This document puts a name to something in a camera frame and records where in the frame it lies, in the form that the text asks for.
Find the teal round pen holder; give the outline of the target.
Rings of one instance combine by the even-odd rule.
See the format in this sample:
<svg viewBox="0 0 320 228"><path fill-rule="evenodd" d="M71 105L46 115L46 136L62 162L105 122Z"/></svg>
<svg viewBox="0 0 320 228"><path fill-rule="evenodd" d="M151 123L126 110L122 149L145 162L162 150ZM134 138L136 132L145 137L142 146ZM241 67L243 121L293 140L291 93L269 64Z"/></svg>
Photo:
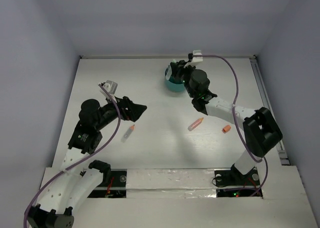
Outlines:
<svg viewBox="0 0 320 228"><path fill-rule="evenodd" d="M181 80L176 80L174 77L172 77L170 80L166 80L164 78L164 83L167 89L171 92L182 93L186 90L183 82Z"/></svg>

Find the clear orange tip pencil case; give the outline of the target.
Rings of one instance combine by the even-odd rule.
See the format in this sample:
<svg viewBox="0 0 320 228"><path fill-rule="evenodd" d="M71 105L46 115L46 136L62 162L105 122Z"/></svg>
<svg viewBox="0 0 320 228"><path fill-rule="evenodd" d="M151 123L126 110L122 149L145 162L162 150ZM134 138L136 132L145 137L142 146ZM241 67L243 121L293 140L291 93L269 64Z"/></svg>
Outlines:
<svg viewBox="0 0 320 228"><path fill-rule="evenodd" d="M121 138L121 141L124 143L128 138L129 136L132 134L132 132L134 131L135 129L135 124L131 125L127 130L126 132L124 133L124 135L122 136Z"/></svg>

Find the orange pencil shaped case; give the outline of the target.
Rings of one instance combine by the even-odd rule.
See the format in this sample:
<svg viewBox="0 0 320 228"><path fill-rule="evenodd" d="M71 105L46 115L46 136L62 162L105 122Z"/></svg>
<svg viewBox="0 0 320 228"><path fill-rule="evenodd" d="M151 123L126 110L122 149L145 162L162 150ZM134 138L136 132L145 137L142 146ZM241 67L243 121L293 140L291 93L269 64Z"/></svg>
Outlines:
<svg viewBox="0 0 320 228"><path fill-rule="evenodd" d="M189 131L194 130L197 126L199 126L203 122L203 119L204 119L204 117L198 118L196 121L194 121L192 124L190 124L187 129Z"/></svg>

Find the orange eraser cap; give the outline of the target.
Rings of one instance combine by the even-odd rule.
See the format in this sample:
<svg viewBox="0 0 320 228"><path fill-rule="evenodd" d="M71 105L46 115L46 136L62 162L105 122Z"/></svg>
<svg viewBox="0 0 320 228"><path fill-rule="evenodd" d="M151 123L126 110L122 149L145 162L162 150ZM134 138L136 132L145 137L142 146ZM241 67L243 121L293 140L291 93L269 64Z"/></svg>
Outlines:
<svg viewBox="0 0 320 228"><path fill-rule="evenodd" d="M226 125L225 127L222 128L222 132L223 133L227 133L230 130L231 130L231 126L230 125Z"/></svg>

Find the green pencil shaped case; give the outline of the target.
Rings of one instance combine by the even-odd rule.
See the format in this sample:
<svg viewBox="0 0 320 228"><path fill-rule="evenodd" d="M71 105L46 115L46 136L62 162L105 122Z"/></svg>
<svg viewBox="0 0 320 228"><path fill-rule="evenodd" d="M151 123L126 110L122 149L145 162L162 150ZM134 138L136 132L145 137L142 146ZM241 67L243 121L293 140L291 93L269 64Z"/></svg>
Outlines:
<svg viewBox="0 0 320 228"><path fill-rule="evenodd" d="M172 70L172 64L170 63L168 66L167 66L167 69L165 70L165 79L166 80L170 80L173 76L173 70Z"/></svg>

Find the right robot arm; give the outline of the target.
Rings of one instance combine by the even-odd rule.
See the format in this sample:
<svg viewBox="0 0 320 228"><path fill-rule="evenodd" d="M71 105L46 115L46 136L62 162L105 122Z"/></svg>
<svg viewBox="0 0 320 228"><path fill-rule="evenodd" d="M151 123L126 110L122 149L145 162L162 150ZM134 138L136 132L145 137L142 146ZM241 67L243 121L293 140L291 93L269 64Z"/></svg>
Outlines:
<svg viewBox="0 0 320 228"><path fill-rule="evenodd" d="M227 102L209 90L207 73L196 68L196 62L173 61L169 64L166 79L184 85L196 111L220 118L235 125L245 151L230 169L230 178L242 184L248 173L283 138L271 111L265 107L249 109Z"/></svg>

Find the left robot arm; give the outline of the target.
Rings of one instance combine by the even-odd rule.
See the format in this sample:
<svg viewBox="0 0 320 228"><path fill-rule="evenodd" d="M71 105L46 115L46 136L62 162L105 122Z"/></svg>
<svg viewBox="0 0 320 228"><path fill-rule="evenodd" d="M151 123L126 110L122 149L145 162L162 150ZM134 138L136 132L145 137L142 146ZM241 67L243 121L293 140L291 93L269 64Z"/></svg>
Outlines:
<svg viewBox="0 0 320 228"><path fill-rule="evenodd" d="M74 215L98 185L110 182L110 164L92 160L101 151L101 130L114 120L137 121L147 106L128 97L111 98L105 106L95 99L82 103L79 121L68 143L60 171L37 192L23 219L25 228L71 228Z"/></svg>

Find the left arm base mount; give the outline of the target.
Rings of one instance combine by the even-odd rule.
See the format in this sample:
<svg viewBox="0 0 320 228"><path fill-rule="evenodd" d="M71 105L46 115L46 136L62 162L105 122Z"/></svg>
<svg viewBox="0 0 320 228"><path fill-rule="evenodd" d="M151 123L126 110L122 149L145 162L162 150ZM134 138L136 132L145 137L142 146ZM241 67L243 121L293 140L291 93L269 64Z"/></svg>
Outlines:
<svg viewBox="0 0 320 228"><path fill-rule="evenodd" d="M113 170L110 164L94 160L90 169L98 169L102 174L102 182L94 188L88 198L126 198L127 170Z"/></svg>

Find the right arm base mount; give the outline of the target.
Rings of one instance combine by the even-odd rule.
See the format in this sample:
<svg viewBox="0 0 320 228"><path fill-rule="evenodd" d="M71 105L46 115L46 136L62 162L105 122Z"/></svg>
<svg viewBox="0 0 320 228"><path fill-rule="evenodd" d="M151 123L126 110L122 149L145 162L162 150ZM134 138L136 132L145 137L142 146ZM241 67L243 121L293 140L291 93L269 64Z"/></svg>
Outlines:
<svg viewBox="0 0 320 228"><path fill-rule="evenodd" d="M228 169L216 170L211 183L217 188L218 197L263 197L256 165L249 164L249 170L244 174L236 164L232 164Z"/></svg>

